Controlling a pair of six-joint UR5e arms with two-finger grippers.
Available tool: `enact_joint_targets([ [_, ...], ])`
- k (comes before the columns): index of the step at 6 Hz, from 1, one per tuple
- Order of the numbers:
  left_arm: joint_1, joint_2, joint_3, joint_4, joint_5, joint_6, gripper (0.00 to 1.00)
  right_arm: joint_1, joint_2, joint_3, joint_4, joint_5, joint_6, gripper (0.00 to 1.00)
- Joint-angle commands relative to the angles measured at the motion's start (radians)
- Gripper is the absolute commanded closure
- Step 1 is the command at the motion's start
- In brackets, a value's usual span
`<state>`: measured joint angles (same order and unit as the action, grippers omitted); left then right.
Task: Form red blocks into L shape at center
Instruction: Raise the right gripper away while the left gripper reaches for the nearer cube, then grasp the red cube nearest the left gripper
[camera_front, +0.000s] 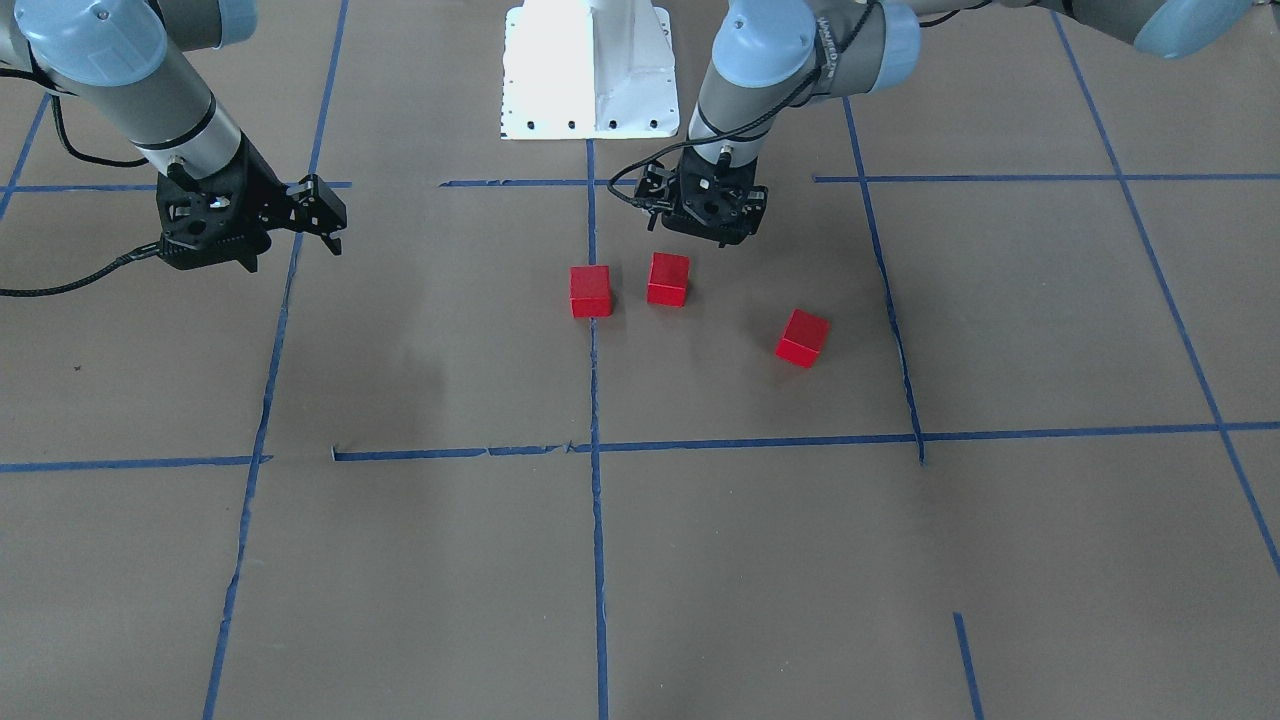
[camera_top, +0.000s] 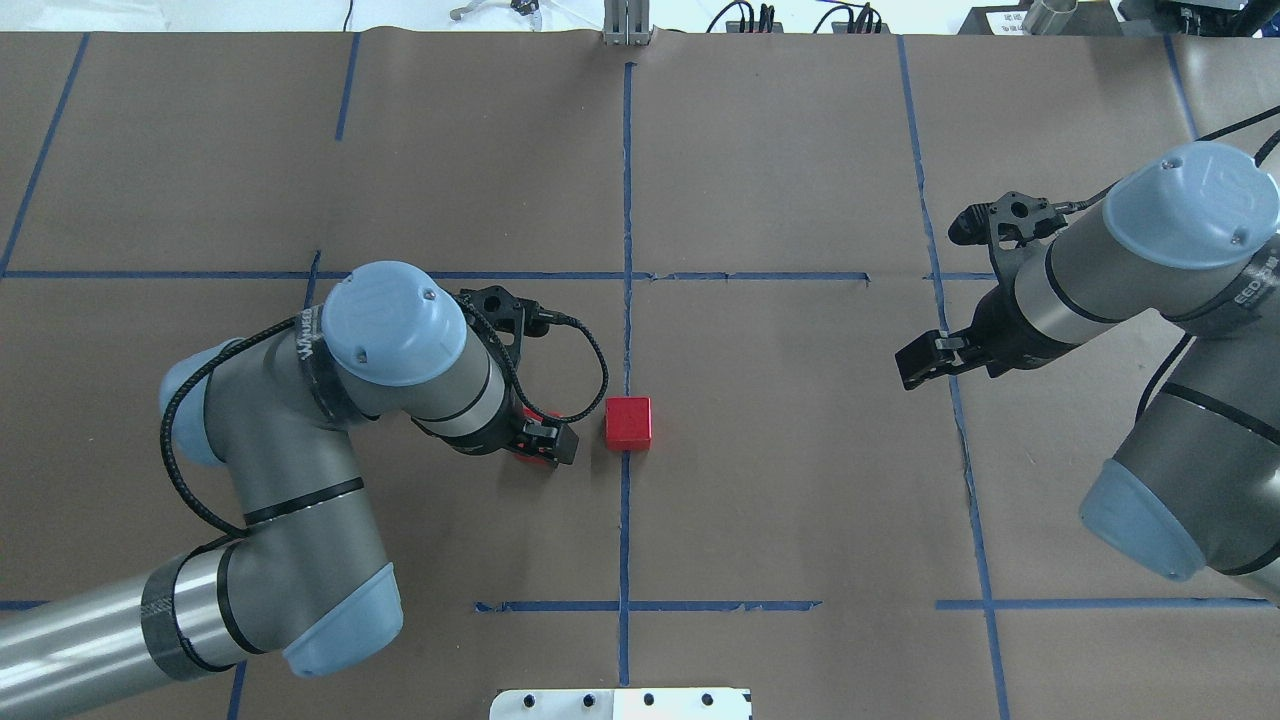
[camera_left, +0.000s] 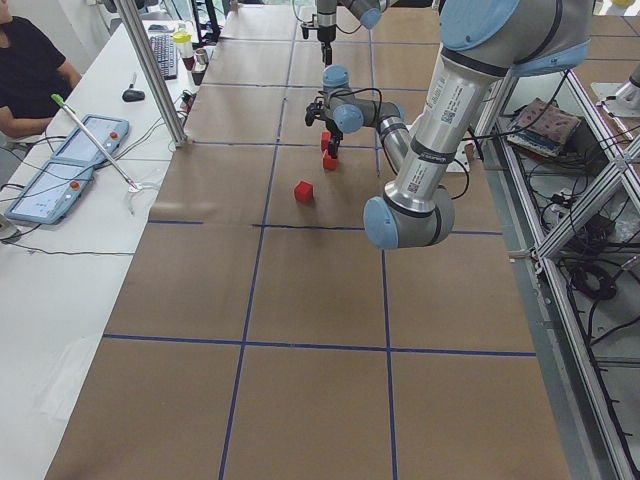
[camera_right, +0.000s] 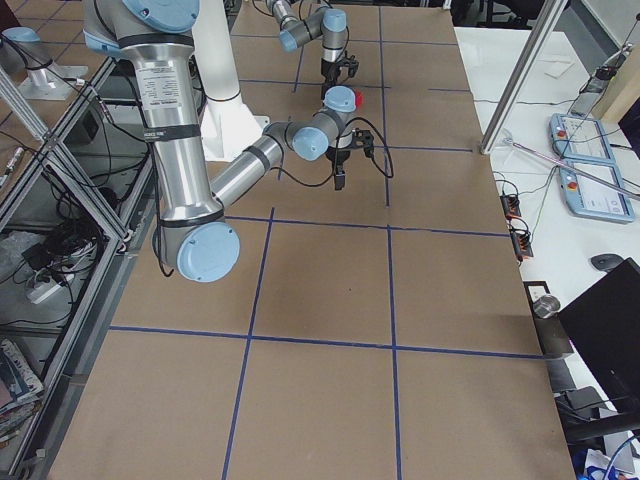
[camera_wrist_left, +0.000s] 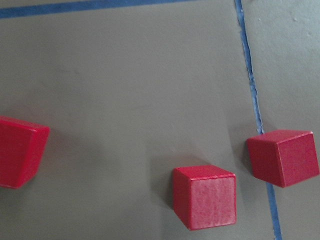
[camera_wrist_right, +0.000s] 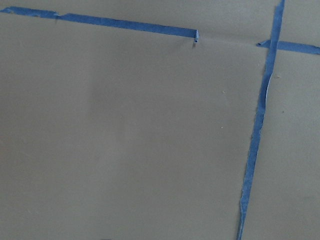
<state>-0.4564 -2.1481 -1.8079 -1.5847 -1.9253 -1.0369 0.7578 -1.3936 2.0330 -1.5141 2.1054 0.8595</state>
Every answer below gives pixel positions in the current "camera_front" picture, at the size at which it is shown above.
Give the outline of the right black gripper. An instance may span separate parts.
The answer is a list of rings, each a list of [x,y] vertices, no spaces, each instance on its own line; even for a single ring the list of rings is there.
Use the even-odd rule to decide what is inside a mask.
[[[343,254],[339,233],[348,211],[342,199],[316,174],[298,184],[280,182],[246,137],[227,167],[202,179],[170,164],[157,176],[156,204],[157,256],[178,270],[239,263],[256,273],[259,256],[271,247],[270,232],[280,228],[315,234],[330,255]]]

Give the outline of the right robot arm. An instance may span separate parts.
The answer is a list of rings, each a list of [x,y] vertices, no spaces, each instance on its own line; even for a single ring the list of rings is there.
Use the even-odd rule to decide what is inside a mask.
[[[54,101],[81,97],[157,172],[156,242],[114,261],[255,272],[270,233],[317,236],[334,255],[347,209],[319,176],[280,181],[187,55],[250,38],[253,1],[5,1],[3,73]]]

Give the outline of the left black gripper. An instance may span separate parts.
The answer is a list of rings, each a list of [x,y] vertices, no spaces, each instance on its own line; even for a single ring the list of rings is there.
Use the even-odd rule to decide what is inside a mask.
[[[740,245],[758,232],[767,208],[768,188],[755,183],[758,164],[728,167],[684,150],[671,168],[648,163],[634,200],[669,231],[721,247]]]

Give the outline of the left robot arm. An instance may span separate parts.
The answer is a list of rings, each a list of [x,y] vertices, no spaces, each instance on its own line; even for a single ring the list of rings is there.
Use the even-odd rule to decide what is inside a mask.
[[[731,1],[682,141],[636,161],[621,193],[652,225],[721,247],[755,234],[769,191],[759,158],[778,114],[896,87],[925,29],[979,1]]]

